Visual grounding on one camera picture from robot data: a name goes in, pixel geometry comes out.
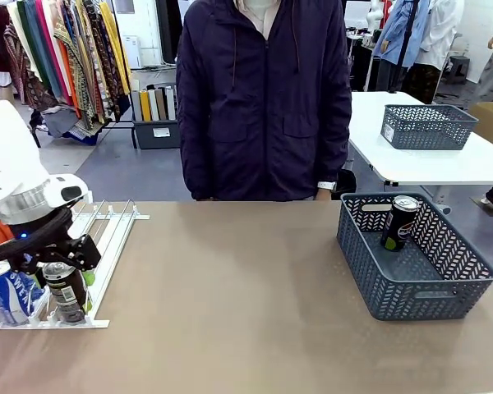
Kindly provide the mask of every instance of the plastic basket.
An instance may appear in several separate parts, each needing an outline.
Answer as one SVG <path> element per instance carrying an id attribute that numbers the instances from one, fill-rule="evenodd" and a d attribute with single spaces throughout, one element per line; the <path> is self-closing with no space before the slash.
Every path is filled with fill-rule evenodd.
<path id="1" fill-rule="evenodd" d="M 452 105 L 386 105 L 381 134 L 396 149 L 460 150 L 477 122 Z"/>
<path id="2" fill-rule="evenodd" d="M 403 250 L 380 245 L 395 193 L 342 196 L 338 241 L 379 320 L 464 318 L 493 282 L 493 267 L 425 196 Z"/>

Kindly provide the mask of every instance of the white shirt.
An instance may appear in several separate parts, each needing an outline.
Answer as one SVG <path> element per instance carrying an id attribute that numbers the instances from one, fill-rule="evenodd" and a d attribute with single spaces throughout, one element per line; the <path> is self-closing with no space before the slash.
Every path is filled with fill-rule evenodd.
<path id="1" fill-rule="evenodd" d="M 234 0 L 234 3 L 256 30 L 262 33 L 265 39 L 269 39 L 281 0 Z"/>
<path id="2" fill-rule="evenodd" d="M 431 5 L 433 7 L 415 62 L 442 70 L 457 34 L 457 26 L 462 20 L 464 0 L 432 0 Z"/>

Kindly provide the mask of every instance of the drawstring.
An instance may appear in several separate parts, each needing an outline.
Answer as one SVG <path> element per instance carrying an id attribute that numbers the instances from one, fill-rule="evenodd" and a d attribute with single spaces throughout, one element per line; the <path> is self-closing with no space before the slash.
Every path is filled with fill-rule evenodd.
<path id="1" fill-rule="evenodd" d="M 236 60 L 237 60 L 237 36 L 236 28 L 233 28 L 233 71 L 232 71 L 232 90 L 236 87 Z"/>
<path id="2" fill-rule="evenodd" d="M 294 46 L 296 47 L 297 73 L 299 74 L 299 70 L 300 70 L 299 47 L 297 46 L 296 29 L 294 29 L 294 6 L 295 5 L 296 5 L 296 0 L 293 0 L 293 14 L 292 14 L 291 22 L 292 22 L 292 26 L 293 26 Z"/>

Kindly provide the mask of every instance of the white watch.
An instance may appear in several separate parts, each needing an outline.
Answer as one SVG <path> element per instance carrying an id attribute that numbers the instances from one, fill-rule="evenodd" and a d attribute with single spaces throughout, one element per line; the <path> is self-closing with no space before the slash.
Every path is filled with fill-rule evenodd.
<path id="1" fill-rule="evenodd" d="M 318 182 L 318 189 L 334 190 L 336 188 L 336 182 Z"/>

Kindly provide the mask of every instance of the white rack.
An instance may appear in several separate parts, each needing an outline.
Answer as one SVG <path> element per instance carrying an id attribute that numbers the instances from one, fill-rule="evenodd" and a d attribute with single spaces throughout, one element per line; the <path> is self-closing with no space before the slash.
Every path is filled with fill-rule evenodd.
<path id="1" fill-rule="evenodd" d="M 124 209 L 120 213 L 116 213 L 111 204 L 108 205 L 106 213 L 101 213 L 105 201 L 93 206 L 93 212 L 83 213 L 84 207 L 76 212 L 73 212 L 73 224 L 71 225 L 68 234 L 72 238 L 78 238 L 83 234 L 89 233 L 95 221 L 102 221 L 95 234 L 92 235 L 93 241 L 99 249 L 102 256 L 99 265 L 95 269 L 95 281 L 92 286 L 87 287 L 87 296 L 91 301 L 91 309 L 85 317 L 85 323 L 82 324 L 66 324 L 59 321 L 57 308 L 49 310 L 50 291 L 46 286 L 44 294 L 34 302 L 34 311 L 29 317 L 29 322 L 20 326 L 7 326 L 0 321 L 0 329 L 2 330 L 48 330 L 48 329 L 76 329 L 76 328 L 106 328 L 109 325 L 109 320 L 95 320 L 99 307 L 104 298 L 104 294 L 108 289 L 109 281 L 112 278 L 113 271 L 117 266 L 119 256 L 121 255 L 124 244 L 130 234 L 131 227 L 135 220 L 150 219 L 150 215 L 142 215 L 139 213 L 136 204 L 133 201 L 127 201 Z M 40 315 L 44 312 L 47 315 L 47 320 L 40 320 Z"/>

